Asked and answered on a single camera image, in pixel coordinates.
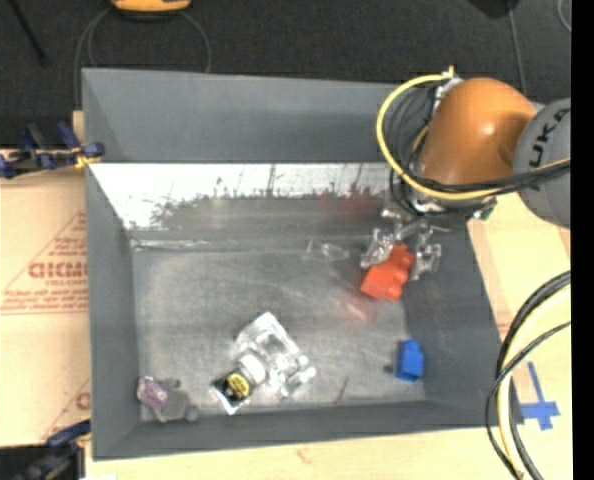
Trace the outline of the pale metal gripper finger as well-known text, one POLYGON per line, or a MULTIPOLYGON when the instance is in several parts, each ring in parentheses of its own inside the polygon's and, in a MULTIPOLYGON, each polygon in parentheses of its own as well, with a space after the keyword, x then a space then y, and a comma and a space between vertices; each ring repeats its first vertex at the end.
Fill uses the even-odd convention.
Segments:
POLYGON ((400 230, 374 228, 366 251, 361 255, 360 267, 369 269, 384 263, 390 257, 394 246, 401 241, 402 232, 400 230))
POLYGON ((414 263, 410 278, 418 281, 422 276, 436 272, 442 257, 442 245, 433 238, 433 228, 421 228, 417 232, 412 252, 414 263))

